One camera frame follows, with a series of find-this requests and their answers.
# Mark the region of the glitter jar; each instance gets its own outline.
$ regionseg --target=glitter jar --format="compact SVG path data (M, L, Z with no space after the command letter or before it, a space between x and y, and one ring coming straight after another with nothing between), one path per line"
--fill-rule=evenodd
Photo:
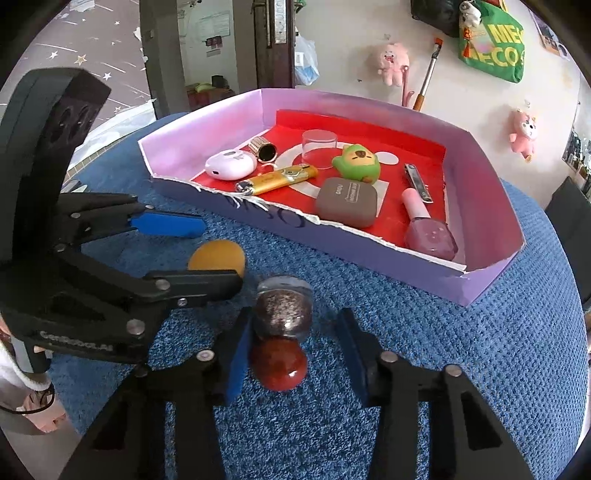
M267 278L257 288L255 332L262 339L281 336L302 342L310 333L312 305L308 282L289 275Z

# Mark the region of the green squishy toy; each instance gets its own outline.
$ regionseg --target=green squishy toy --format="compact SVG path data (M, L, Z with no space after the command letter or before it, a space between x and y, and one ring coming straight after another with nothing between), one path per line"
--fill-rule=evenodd
M332 163L344 179L375 183L379 178L378 157L362 145L344 148L343 154L333 158Z

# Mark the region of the star pattern curtain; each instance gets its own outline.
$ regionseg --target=star pattern curtain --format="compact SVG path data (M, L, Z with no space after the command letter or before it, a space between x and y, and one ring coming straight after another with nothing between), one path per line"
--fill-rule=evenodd
M26 72L81 67L112 92L93 128L150 100L139 39L139 0L73 0L39 33L0 90L0 118Z

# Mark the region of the pink cap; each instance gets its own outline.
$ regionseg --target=pink cap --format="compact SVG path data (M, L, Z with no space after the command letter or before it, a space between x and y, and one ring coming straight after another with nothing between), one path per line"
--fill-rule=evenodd
M410 219L414 218L431 218L427 207L423 203L421 196L418 194L416 189L409 188L403 191L402 201L408 212Z

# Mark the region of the purple box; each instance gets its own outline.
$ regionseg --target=purple box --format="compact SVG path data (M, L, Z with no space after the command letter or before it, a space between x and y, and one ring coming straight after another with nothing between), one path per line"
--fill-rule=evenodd
M240 198L191 181L211 155L239 148L273 127L278 110L354 118L444 146L447 223L459 247L454 261L419 254L289 206L257 197ZM505 189L472 135L389 103L313 90L256 90L185 115L141 139L139 147L155 188L166 196L317 248L460 305L470 305L525 245Z

